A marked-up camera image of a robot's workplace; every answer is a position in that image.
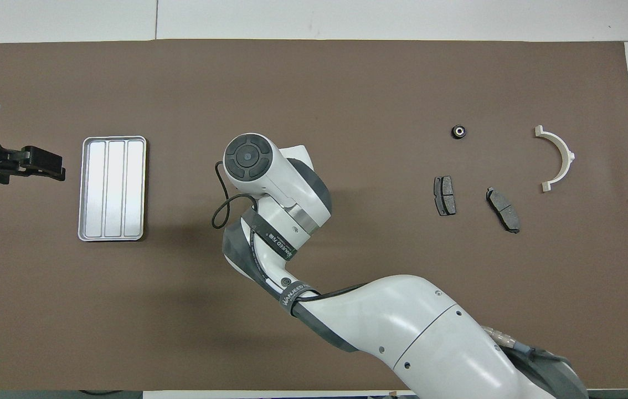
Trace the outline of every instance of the circular button pad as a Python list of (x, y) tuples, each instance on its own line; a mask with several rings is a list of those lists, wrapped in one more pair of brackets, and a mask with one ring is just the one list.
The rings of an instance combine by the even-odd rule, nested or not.
[(263, 176), (272, 164), (272, 147), (257, 134), (236, 137), (225, 148), (225, 168), (236, 180), (250, 182)]
[(260, 154), (258, 149), (256, 147), (250, 146), (249, 144), (246, 144), (245, 146), (240, 146), (239, 149), (235, 150), (235, 160), (241, 167), (251, 167), (254, 164), (258, 163), (259, 159)]

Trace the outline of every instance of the white floor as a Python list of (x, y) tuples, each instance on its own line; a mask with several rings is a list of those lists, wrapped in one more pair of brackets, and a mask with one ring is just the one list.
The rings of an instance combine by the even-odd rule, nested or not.
[[(392, 391), (396, 396), (413, 391)], [(261, 397), (387, 396), (391, 391), (146, 391), (144, 399), (259, 399)]]
[(163, 38), (628, 42), (628, 0), (0, 0), (0, 43)]

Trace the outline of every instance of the silver tray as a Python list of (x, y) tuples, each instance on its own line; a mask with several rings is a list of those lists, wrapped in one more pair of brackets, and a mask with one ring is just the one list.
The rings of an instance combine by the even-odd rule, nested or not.
[(147, 140), (89, 137), (83, 142), (78, 237), (136, 241), (144, 234)]

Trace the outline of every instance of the black cable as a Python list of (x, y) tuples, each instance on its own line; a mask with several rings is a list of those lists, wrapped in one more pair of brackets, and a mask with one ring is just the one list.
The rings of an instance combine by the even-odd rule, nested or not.
[(223, 209), (223, 206), (221, 205), (221, 207), (218, 208), (215, 214), (213, 214), (213, 217), (210, 219), (210, 225), (213, 226), (213, 229), (223, 229), (225, 224), (228, 222), (228, 219), (230, 219), (230, 201), (228, 201), (228, 189), (225, 187), (225, 182), (223, 182), (223, 178), (220, 176), (220, 170), (218, 170), (218, 166), (222, 164), (223, 161), (218, 161), (215, 163), (215, 175), (218, 177), (220, 186), (223, 188), (223, 194), (225, 194), (225, 204), (228, 209), (225, 210), (225, 220), (223, 220), (223, 224), (219, 224), (217, 226), (215, 225), (215, 216), (218, 215), (218, 212), (220, 212), (221, 209)]
[[(228, 189), (225, 186), (225, 182), (223, 182), (223, 178), (220, 176), (220, 170), (218, 170), (218, 166), (221, 166), (222, 164), (223, 164), (222, 161), (218, 161), (215, 163), (215, 175), (218, 177), (220, 186), (223, 188), (223, 194), (225, 195), (225, 202), (223, 202), (223, 204), (221, 204), (220, 207), (218, 207), (218, 209), (216, 209), (215, 212), (213, 212), (213, 217), (210, 218), (210, 225), (211, 227), (213, 227), (213, 229), (223, 229), (223, 227), (225, 227), (225, 225), (228, 224), (228, 219), (230, 219), (230, 203), (236, 198), (240, 198), (240, 197), (248, 198), (253, 203), (254, 211), (258, 212), (258, 201), (254, 199), (254, 197), (251, 196), (250, 194), (243, 193), (243, 194), (233, 195), (233, 197), (228, 197)], [(226, 209), (225, 219), (223, 220), (221, 224), (215, 224), (215, 218), (218, 216), (220, 211), (223, 210), (223, 208)], [(260, 260), (258, 259), (258, 254), (255, 253), (255, 230), (253, 229), (250, 229), (250, 253), (251, 255), (253, 255), (253, 261), (255, 263), (255, 267), (258, 269), (258, 272), (260, 273), (260, 276), (263, 278), (263, 280), (267, 280), (269, 277), (267, 276), (267, 274), (265, 273), (265, 270), (262, 268), (262, 265), (260, 264)], [(297, 298), (297, 300), (298, 301), (313, 301), (313, 300), (331, 298), (336, 295), (341, 295), (349, 291), (353, 291), (356, 288), (361, 287), (362, 285), (365, 285), (365, 283), (353, 285), (347, 288), (342, 288), (341, 290), (336, 290), (331, 293), (317, 295), (316, 297)]]
[(316, 297), (308, 297), (308, 298), (298, 297), (296, 300), (297, 301), (313, 301), (313, 300), (321, 300), (321, 299), (331, 298), (331, 297), (335, 297), (336, 295), (342, 295), (342, 294), (345, 294), (345, 293), (349, 293), (349, 292), (355, 290), (356, 288), (363, 287), (365, 284), (367, 284), (367, 283), (360, 283), (360, 284), (357, 284), (357, 285), (352, 285), (350, 287), (342, 288), (340, 290), (335, 290), (335, 291), (332, 291), (330, 293), (317, 295)]
[(84, 394), (89, 395), (89, 396), (108, 396), (113, 393), (118, 393), (118, 392), (123, 392), (123, 391), (106, 391), (106, 392), (79, 391), (79, 392), (83, 392)]

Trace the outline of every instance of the white semicircular part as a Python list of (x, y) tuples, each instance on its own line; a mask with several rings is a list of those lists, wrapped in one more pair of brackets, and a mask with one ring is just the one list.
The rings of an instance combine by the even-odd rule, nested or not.
[(562, 166), (560, 166), (560, 171), (557, 176), (555, 176), (552, 180), (548, 180), (547, 182), (542, 182), (541, 187), (543, 187), (543, 192), (550, 191), (550, 185), (554, 185), (559, 182), (570, 170), (570, 164), (575, 161), (575, 154), (570, 151), (568, 145), (565, 144), (563, 139), (559, 138), (556, 134), (552, 134), (549, 131), (543, 131), (543, 126), (538, 125), (535, 127), (536, 137), (542, 137), (543, 139), (548, 139), (551, 141), (560, 151), (560, 156), (563, 159)]

